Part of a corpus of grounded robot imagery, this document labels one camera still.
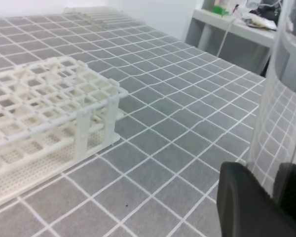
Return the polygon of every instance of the black object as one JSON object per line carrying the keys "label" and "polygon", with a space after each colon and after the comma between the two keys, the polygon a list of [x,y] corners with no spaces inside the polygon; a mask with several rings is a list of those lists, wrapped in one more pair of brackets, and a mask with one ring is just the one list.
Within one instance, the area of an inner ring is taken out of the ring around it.
{"label": "black object", "polygon": [[222,237],[296,237],[295,221],[241,164],[222,164],[217,208]]}
{"label": "black object", "polygon": [[[278,185],[282,183],[283,177],[287,177],[284,188]],[[282,163],[280,165],[275,178],[273,196],[279,197],[281,209],[296,221],[296,164]]]}

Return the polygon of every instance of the white cable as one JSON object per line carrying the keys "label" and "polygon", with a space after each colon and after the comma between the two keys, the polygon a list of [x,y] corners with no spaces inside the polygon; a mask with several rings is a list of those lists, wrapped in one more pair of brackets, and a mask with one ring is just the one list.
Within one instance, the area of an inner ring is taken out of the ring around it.
{"label": "white cable", "polygon": [[225,32],[225,35],[223,36],[222,43],[221,43],[221,46],[219,47],[219,50],[218,50],[218,53],[217,53],[216,57],[219,57],[219,55],[220,55],[220,53],[222,51],[222,47],[225,44],[225,40],[226,40],[227,35],[229,33],[230,27],[232,26],[232,24],[234,23],[235,20],[236,20],[236,18],[232,19],[232,21],[229,23],[228,28],[227,28],[227,30]]}

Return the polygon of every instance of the table surface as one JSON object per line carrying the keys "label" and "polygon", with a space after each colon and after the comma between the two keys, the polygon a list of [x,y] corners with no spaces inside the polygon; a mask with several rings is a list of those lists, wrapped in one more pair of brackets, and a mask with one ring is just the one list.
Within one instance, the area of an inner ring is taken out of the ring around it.
{"label": "table surface", "polygon": [[264,78],[92,12],[0,19],[0,70],[67,55],[130,92],[122,139],[1,207],[0,236],[220,236],[220,164],[246,162]]}
{"label": "table surface", "polygon": [[[193,18],[222,30],[227,30],[230,22],[234,19],[230,16],[222,17],[204,9],[195,9]],[[275,32],[248,27],[240,20],[236,20],[229,30],[235,35],[259,43],[265,47],[272,47],[274,42]]]}

